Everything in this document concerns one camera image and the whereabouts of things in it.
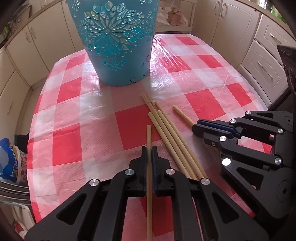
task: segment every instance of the blue plastic package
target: blue plastic package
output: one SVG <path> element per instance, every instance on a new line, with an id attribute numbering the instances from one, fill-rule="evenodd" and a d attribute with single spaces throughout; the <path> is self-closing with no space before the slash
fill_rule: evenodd
<path id="1" fill-rule="evenodd" d="M 17 150 L 7 138 L 0 141 L 0 176 L 15 183 L 18 175 Z"/>

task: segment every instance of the bamboo stick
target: bamboo stick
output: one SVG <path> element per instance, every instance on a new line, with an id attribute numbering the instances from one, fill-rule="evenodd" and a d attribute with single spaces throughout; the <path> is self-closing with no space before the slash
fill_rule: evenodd
<path id="1" fill-rule="evenodd" d="M 193 160 L 194 160 L 195 164 L 197 165 L 198 169 L 201 171 L 202 176 L 203 177 L 208 177 L 207 174 L 206 174 L 206 172 L 205 172 L 205 170 L 202 168 L 201 164 L 199 163 L 198 159 L 196 158 L 196 156 L 193 153 L 193 151 L 191 150 L 191 148 L 186 144 L 185 140 L 181 136 L 180 131 L 175 126 L 175 124 L 173 123 L 173 121 L 169 118 L 169 116 L 167 115 L 167 113 L 163 110 L 163 108 L 160 106 L 160 104 L 157 101 L 155 101 L 155 105 L 162 112 L 162 114 L 164 115 L 164 117 L 167 119 L 167 121 L 169 122 L 169 124 L 171 125 L 171 127 L 173 128 L 173 130 L 175 131 L 175 133 L 178 135 L 178 137 L 180 138 L 180 140 L 182 141 L 182 143 L 186 147 L 187 151 L 189 152 L 190 156 L 193 158 Z"/>
<path id="2" fill-rule="evenodd" d="M 146 196 L 147 196 L 147 241 L 152 241 L 152 163 L 151 163 L 151 125 L 147 125 L 147 168 L 146 168 Z"/>
<path id="3" fill-rule="evenodd" d="M 154 115 L 149 112 L 148 116 L 150 117 L 153 125 L 155 126 L 156 130 L 158 131 L 161 139 L 163 140 L 165 146 L 167 147 L 167 149 L 169 150 L 170 154 L 172 155 L 172 157 L 174 158 L 176 164 L 178 165 L 179 169 L 181 170 L 181 172 L 186 176 L 189 177 L 189 173 L 187 172 L 187 170 L 185 169 L 183 163 L 181 162 L 180 158 L 178 157 L 176 151 L 174 150 L 173 146 L 171 145 L 171 143 L 169 142 L 168 138 L 166 137 L 165 133 L 163 132 L 163 130 L 161 129 L 160 125 L 158 124 L 157 120 L 155 119 Z"/>
<path id="4" fill-rule="evenodd" d="M 175 142 L 174 138 L 170 134 L 169 130 L 167 129 L 167 127 L 165 126 L 165 124 L 163 123 L 161 118 L 159 117 L 159 115 L 156 112 L 156 110 L 154 109 L 153 105 L 150 103 L 150 101 L 148 100 L 148 98 L 146 97 L 145 94 L 142 94 L 142 98 L 145 101 L 145 103 L 147 104 L 150 111 L 152 112 L 152 114 L 155 117 L 156 121 L 160 125 L 160 128 L 163 130 L 163 132 L 166 135 L 167 139 L 169 140 L 169 142 L 173 146 L 173 148 L 174 148 L 175 152 L 177 153 L 179 159 L 181 160 L 181 162 L 183 163 L 183 165 L 186 168 L 187 172 L 189 173 L 189 177 L 192 178 L 192 179 L 196 179 L 195 174 L 194 174 L 193 170 L 191 169 L 189 163 L 187 162 L 185 156 L 183 155 L 183 153 L 181 152 L 181 150 L 178 147 L 177 143 Z"/>
<path id="5" fill-rule="evenodd" d="M 181 141 L 181 139 L 179 138 L 179 136 L 176 134 L 176 132 L 174 131 L 174 129 L 172 128 L 172 126 L 170 125 L 170 123 L 167 121 L 167 119 L 165 118 L 165 116 L 162 114 L 162 112 L 160 110 L 158 110 L 157 113 L 159 114 L 159 116 L 162 119 L 162 121 L 164 122 L 165 126 L 168 128 L 169 132 L 171 133 L 171 135 L 175 139 L 177 145 L 179 146 L 179 148 L 183 152 L 183 154 L 186 157 L 187 161 L 189 162 L 191 168 L 195 172 L 195 175 L 198 178 L 198 180 L 201 179 L 201 178 L 203 178 L 204 177 L 203 174 L 199 170 L 199 168 L 196 165 L 196 163 L 194 162 L 192 156 L 189 154 L 189 152 L 186 149 L 185 145 L 183 144 L 183 142 Z"/>
<path id="6" fill-rule="evenodd" d="M 173 105 L 173 109 L 180 115 L 183 117 L 184 120 L 186 120 L 186 122 L 192 127 L 194 126 L 194 122 L 187 116 L 185 115 L 177 106 Z"/>

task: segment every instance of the plastic tablecloth cover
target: plastic tablecloth cover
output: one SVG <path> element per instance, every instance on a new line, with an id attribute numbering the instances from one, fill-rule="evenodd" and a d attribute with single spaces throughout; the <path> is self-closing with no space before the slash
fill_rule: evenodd
<path id="1" fill-rule="evenodd" d="M 141 155 L 146 126 L 159 156 L 178 169 L 148 117 L 141 98 L 158 101 L 193 149 L 209 178 L 246 212 L 246 204 L 220 176 L 219 159 L 172 106 L 193 121 L 229 121 L 263 110 L 246 80 L 214 49 L 190 34 L 155 35 L 150 74 L 125 87 L 99 81 L 85 50 L 59 60 L 34 112 L 28 143 L 28 182 L 40 221 L 92 178 L 112 178 Z M 245 137 L 239 144 L 262 152 L 270 146 Z M 154 241 L 174 240 L 169 197 L 153 197 Z M 129 198 L 122 240 L 146 240 L 146 198 Z"/>

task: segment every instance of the teal bucket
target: teal bucket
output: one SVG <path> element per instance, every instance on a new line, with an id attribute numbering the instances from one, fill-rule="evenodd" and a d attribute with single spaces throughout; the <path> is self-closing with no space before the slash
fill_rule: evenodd
<path id="1" fill-rule="evenodd" d="M 148 74 L 158 2 L 66 0 L 100 81 L 124 86 Z"/>

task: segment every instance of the checkered tablecloth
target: checkered tablecloth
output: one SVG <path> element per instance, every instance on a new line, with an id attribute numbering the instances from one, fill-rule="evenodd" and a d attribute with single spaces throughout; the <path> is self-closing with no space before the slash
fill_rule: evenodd
<path id="1" fill-rule="evenodd" d="M 59 60 L 40 94 L 28 144 L 28 182 L 34 215 L 44 218 L 88 180 L 112 178 L 141 155 L 149 109 L 145 93 L 158 100 L 191 146 L 208 176 L 244 210 L 248 207 L 219 175 L 210 147 L 172 110 L 177 105 L 192 120 L 229 121 L 248 110 L 263 110 L 245 79 L 214 49 L 190 34 L 155 35 L 150 74 L 125 87 L 99 82 L 85 50 Z M 153 145 L 177 168 L 156 129 Z M 242 138 L 259 151 L 268 146 Z M 146 239 L 146 199 L 130 198 L 122 240 Z M 170 198 L 153 198 L 155 240 L 173 240 Z"/>

